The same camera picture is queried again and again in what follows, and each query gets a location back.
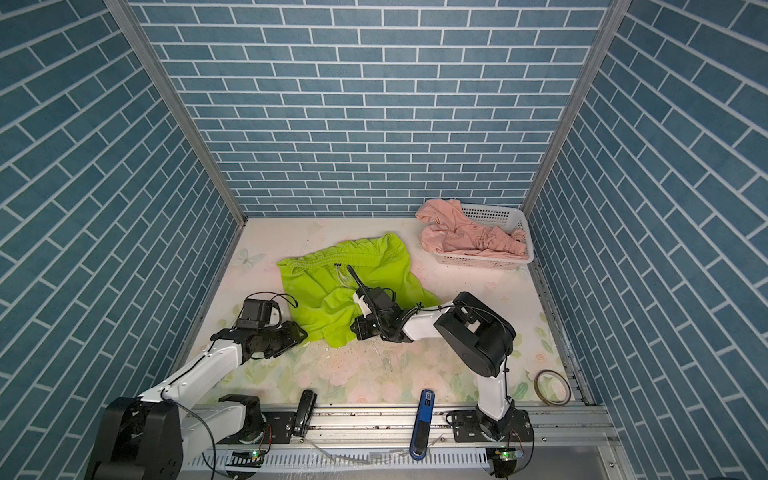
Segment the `lime green shorts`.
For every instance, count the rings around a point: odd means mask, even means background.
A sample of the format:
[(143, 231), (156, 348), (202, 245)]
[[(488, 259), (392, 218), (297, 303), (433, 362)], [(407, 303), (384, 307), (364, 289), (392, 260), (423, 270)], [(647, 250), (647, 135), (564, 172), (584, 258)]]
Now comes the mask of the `lime green shorts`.
[(355, 302), (358, 285), (349, 267), (366, 286), (395, 293), (403, 309), (439, 304), (438, 297), (411, 272), (408, 249), (394, 233), (344, 241), (302, 257), (283, 259), (277, 267), (284, 292), (298, 302), (290, 309), (292, 319), (307, 332), (310, 342), (324, 340), (332, 348), (356, 339), (351, 325), (362, 313)]

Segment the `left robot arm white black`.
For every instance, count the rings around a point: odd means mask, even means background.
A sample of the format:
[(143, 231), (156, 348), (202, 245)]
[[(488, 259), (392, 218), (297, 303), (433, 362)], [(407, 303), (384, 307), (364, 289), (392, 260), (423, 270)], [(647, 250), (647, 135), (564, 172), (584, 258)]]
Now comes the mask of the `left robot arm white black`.
[(206, 409), (197, 403), (225, 376), (249, 360), (280, 356), (303, 343), (294, 321), (223, 329), (188, 364), (137, 397), (111, 402), (101, 419), (85, 476), (88, 479), (175, 479), (185, 463), (227, 442), (253, 447), (261, 463), (275, 440), (304, 432), (311, 403), (271, 425), (256, 396), (229, 394)]

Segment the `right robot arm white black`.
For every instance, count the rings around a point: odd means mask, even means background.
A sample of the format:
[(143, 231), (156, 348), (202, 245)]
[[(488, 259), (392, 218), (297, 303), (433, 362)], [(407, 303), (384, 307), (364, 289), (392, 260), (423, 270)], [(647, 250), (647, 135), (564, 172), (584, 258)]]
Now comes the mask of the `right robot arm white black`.
[(504, 367), (513, 353), (512, 325), (473, 294), (462, 291), (453, 301), (436, 307), (401, 308), (389, 289), (358, 289), (353, 300), (362, 314), (350, 326), (359, 341), (378, 337), (390, 343), (444, 340), (475, 373), (477, 409), (499, 423), (511, 408)]

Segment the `pink shorts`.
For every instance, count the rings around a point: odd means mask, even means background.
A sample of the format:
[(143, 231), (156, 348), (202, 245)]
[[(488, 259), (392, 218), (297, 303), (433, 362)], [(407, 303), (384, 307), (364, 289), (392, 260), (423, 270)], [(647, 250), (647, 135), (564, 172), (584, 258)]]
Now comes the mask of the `pink shorts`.
[(463, 213), (459, 200), (427, 200), (415, 216), (426, 224), (419, 239), (429, 253), (506, 260), (529, 258), (523, 230), (506, 233), (498, 226), (480, 225)]

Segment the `blue black handheld device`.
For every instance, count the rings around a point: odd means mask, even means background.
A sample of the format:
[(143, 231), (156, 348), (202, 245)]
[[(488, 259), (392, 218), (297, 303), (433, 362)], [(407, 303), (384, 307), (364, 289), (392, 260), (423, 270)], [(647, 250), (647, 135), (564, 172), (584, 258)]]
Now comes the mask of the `blue black handheld device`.
[(435, 393), (430, 389), (422, 390), (409, 444), (409, 455), (415, 461), (426, 457), (434, 404)]

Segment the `left green circuit board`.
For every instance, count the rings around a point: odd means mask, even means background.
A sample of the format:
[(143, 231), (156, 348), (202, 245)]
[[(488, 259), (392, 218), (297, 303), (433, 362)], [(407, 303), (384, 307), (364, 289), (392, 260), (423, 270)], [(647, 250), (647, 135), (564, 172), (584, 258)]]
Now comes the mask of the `left green circuit board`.
[(265, 460), (266, 453), (260, 450), (233, 451), (228, 467), (260, 468)]

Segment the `green circuit board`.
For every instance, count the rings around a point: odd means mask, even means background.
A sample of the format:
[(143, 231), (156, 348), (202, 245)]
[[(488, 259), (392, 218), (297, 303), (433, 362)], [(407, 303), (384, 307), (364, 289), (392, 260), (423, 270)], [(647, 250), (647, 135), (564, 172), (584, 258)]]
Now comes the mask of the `green circuit board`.
[(260, 450), (233, 451), (228, 467), (260, 468), (265, 460), (266, 453)]
[(511, 447), (498, 448), (493, 451), (492, 458), (494, 461), (499, 462), (517, 462), (519, 452), (517, 449)]

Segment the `white plastic laundry basket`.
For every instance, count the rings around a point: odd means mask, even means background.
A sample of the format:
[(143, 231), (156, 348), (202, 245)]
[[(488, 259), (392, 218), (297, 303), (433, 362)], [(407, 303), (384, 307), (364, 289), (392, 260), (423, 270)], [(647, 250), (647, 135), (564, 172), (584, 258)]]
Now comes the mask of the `white plastic laundry basket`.
[(497, 270), (517, 270), (535, 259), (532, 235), (525, 214), (516, 208), (462, 204), (463, 214), (475, 223), (499, 227), (507, 234), (522, 231), (525, 234), (525, 255), (523, 259), (491, 258), (481, 256), (459, 255), (453, 253), (433, 253), (432, 256), (441, 264), (466, 267), (480, 267)]

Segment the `right green circuit board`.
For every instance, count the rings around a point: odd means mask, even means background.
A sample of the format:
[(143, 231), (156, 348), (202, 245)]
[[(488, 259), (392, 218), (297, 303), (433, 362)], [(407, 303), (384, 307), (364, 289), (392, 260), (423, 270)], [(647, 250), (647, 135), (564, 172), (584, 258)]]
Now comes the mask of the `right green circuit board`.
[(511, 447), (498, 448), (493, 451), (492, 458), (494, 461), (499, 462), (517, 462), (519, 452), (517, 449)]

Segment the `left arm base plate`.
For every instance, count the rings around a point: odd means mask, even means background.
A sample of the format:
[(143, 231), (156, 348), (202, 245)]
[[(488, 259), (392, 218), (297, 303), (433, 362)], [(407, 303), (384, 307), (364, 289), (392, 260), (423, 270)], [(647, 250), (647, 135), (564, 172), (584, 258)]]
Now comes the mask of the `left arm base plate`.
[(271, 445), (287, 445), (293, 437), (296, 413), (267, 411), (262, 414), (260, 429), (256, 434), (240, 438), (233, 434), (217, 442), (218, 445), (245, 445), (266, 448)]

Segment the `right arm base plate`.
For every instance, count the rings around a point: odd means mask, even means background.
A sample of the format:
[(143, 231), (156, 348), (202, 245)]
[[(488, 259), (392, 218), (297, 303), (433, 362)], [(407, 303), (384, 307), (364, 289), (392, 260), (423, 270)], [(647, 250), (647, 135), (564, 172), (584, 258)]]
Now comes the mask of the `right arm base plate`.
[(532, 442), (535, 438), (528, 412), (510, 408), (500, 419), (494, 420), (479, 409), (453, 410), (445, 419), (457, 443)]

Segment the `aluminium front rail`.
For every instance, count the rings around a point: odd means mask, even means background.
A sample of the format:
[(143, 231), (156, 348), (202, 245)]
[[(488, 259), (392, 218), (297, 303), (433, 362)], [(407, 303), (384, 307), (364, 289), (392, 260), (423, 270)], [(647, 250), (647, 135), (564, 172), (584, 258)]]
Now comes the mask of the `aluminium front rail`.
[[(437, 406), (433, 410), (429, 440), (449, 445), (501, 445), (511, 446), (613, 446), (618, 434), (602, 407), (528, 407), (535, 438), (532, 442), (457, 443), (445, 416), (453, 410), (474, 410)], [(287, 408), (267, 408), (267, 411), (289, 411)], [(416, 409), (410, 407), (357, 406), (314, 408), (309, 429), (304, 438), (292, 437), (287, 445), (315, 443), (319, 446), (406, 446), (412, 435)]]

